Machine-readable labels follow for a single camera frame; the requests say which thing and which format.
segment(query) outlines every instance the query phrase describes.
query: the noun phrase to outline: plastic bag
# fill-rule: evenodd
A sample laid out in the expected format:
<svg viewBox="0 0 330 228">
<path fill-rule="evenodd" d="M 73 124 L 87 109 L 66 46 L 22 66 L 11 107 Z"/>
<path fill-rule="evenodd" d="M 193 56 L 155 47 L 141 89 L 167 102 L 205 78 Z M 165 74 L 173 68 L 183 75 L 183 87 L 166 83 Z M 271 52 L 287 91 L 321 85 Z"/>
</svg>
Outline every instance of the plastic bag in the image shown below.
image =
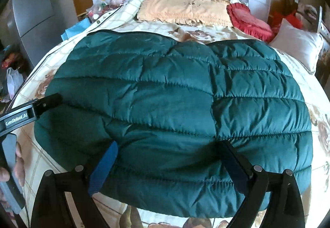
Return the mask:
<svg viewBox="0 0 330 228">
<path fill-rule="evenodd" d="M 18 72 L 18 70 L 14 70 L 11 67 L 7 69 L 7 87 L 9 97 L 12 100 L 15 96 L 15 93 L 19 89 L 19 87 L 23 84 L 24 79 L 23 76 Z"/>
<path fill-rule="evenodd" d="M 87 9 L 88 17 L 94 23 L 109 10 L 111 10 L 111 8 L 105 0 L 98 0 L 93 6 Z"/>
</svg>

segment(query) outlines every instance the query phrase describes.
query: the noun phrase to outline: white pillow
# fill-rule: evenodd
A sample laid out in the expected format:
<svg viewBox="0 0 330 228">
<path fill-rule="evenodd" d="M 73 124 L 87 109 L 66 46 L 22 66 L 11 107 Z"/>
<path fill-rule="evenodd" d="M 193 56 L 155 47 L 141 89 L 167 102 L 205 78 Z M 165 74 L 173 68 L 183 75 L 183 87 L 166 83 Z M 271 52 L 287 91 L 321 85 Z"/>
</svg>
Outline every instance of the white pillow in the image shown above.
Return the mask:
<svg viewBox="0 0 330 228">
<path fill-rule="evenodd" d="M 315 74 L 323 38 L 320 34 L 297 29 L 283 19 L 277 36 L 269 45 L 291 55 L 300 61 L 310 74 Z"/>
</svg>

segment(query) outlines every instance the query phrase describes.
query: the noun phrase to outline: human hand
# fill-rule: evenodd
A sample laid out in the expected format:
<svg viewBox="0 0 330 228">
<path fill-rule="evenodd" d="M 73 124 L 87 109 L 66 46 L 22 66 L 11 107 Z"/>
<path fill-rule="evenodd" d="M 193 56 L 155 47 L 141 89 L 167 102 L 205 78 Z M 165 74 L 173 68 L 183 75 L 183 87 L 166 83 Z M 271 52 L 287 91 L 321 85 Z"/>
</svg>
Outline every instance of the human hand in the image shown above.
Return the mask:
<svg viewBox="0 0 330 228">
<path fill-rule="evenodd" d="M 14 166 L 14 175 L 19 181 L 19 184 L 23 187 L 25 183 L 25 169 L 24 169 L 24 161 L 22 158 L 22 151 L 20 144 L 16 143 L 16 164 Z M 0 181 L 6 182 L 10 178 L 9 172 L 5 169 L 0 167 Z M 6 201 L 2 191 L 0 190 L 0 202 L 5 209 L 9 209 L 10 206 Z"/>
</svg>

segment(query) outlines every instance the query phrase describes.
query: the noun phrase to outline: bed sheet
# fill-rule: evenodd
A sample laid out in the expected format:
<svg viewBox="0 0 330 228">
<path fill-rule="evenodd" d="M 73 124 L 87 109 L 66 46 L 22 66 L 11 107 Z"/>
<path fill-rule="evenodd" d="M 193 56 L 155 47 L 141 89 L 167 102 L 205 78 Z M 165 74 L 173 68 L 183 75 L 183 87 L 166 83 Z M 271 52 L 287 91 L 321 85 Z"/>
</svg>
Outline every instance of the bed sheet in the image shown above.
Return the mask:
<svg viewBox="0 0 330 228">
<path fill-rule="evenodd" d="M 55 72 L 65 62 L 74 46 L 88 33 L 100 29 L 111 29 L 117 32 L 152 32 L 172 37 L 177 41 L 192 40 L 202 44 L 226 39 L 255 39 L 235 28 L 214 25 L 190 27 L 159 21 L 138 21 L 135 17 L 142 1 L 133 0 L 118 10 L 105 14 L 99 21 L 81 34 L 62 42 L 52 49 L 28 77 L 24 86 L 17 94 L 13 107 L 29 100 L 43 97 Z M 330 170 L 330 102 L 317 79 L 313 75 L 308 74 L 297 60 L 280 51 L 278 51 L 278 54 L 299 84 L 312 122 L 313 160 L 311 185 L 302 195 L 302 201 L 306 227 L 315 228 L 330 209 L 330 191 L 328 188 Z M 24 195 L 30 218 L 43 173 L 48 169 L 52 169 L 55 173 L 65 171 L 37 143 L 33 127 L 34 124 L 30 123 L 15 131 L 18 141 L 21 143 L 22 157 L 25 161 Z M 72 198 L 67 198 L 69 205 L 72 205 Z M 225 228 L 231 220 L 231 218 L 181 218 L 153 213 L 121 203 L 100 193 L 95 194 L 93 198 L 104 219 L 112 228 L 193 228 L 197 226 L 199 228 Z M 70 208 L 72 212 L 75 212 L 73 217 L 77 227 L 84 227 L 75 207 Z M 26 213 L 22 211 L 20 215 L 27 222 Z M 253 227 L 260 226 L 264 215 L 265 210 L 258 213 Z"/>
</svg>

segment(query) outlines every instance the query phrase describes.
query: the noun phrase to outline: white plastic bag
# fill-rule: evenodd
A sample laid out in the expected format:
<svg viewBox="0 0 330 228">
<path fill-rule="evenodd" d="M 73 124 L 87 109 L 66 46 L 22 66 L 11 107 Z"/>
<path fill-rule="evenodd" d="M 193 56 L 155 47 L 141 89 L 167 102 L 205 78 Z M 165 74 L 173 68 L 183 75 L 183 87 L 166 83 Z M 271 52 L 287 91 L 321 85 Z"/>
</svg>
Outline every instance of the white plastic bag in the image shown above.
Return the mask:
<svg viewBox="0 0 330 228">
<path fill-rule="evenodd" d="M 9 97 L 12 100 L 15 96 L 15 93 L 19 89 L 19 87 L 23 84 L 24 79 L 23 76 L 18 72 L 18 70 L 14 70 L 11 67 L 7 69 L 7 87 Z"/>
</svg>

